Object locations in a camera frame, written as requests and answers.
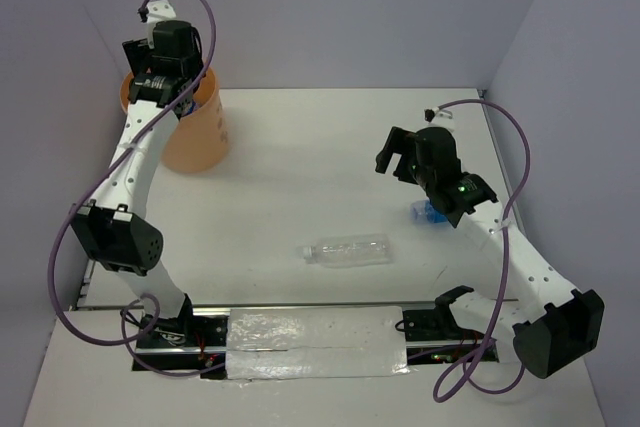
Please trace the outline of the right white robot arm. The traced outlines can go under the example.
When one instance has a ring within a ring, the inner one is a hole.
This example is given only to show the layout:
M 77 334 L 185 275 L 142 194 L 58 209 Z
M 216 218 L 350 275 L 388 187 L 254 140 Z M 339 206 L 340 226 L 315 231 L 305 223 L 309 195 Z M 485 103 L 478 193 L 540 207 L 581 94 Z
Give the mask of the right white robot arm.
M 499 314 L 491 335 L 528 372 L 545 379 L 596 348 L 603 299 L 564 278 L 509 222 L 489 184 L 463 170 L 449 130 L 394 127 L 376 156 L 376 171 L 385 173 L 393 155 L 400 157 L 394 176 L 420 186 L 435 211 L 474 242 L 514 293 L 517 306 Z

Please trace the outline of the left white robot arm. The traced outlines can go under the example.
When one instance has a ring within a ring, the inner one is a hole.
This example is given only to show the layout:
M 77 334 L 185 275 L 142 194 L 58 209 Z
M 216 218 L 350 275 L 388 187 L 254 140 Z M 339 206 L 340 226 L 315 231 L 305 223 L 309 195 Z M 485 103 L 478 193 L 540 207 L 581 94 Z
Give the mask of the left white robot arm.
M 189 297 L 161 261 L 162 233 L 146 220 L 151 182 L 165 145 L 193 99 L 203 68 L 197 30 L 165 20 L 148 40 L 123 48 L 132 69 L 126 122 L 111 173 L 83 201 L 71 222 L 88 257 L 114 273 L 142 301 L 156 336 L 184 345 L 195 335 Z

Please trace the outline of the blue label plastic bottle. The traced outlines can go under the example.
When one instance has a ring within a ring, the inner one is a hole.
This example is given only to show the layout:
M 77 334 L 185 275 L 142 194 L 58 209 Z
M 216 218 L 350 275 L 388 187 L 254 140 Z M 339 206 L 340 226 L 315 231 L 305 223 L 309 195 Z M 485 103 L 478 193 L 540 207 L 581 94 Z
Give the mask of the blue label plastic bottle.
M 420 200 L 410 206 L 411 220 L 415 224 L 447 223 L 447 217 L 438 212 L 429 200 Z

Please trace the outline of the clear bottle white cap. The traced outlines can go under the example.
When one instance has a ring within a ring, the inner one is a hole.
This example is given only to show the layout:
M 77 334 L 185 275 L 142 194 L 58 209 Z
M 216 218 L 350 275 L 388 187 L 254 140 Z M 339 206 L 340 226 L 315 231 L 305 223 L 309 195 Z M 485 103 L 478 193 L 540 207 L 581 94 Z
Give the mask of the clear bottle white cap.
M 328 268 L 385 265 L 392 262 L 391 244 L 385 234 L 322 238 L 298 248 L 306 263 Z

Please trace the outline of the crushed clear bottle blue cap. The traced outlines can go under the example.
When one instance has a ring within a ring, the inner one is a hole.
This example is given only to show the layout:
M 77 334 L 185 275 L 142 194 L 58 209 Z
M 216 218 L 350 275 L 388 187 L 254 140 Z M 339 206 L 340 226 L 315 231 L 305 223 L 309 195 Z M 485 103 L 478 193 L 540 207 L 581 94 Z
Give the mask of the crushed clear bottle blue cap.
M 191 114 L 193 114 L 195 111 L 197 111 L 199 108 L 197 102 L 195 100 L 192 100 L 182 111 L 182 115 L 181 117 L 187 117 Z

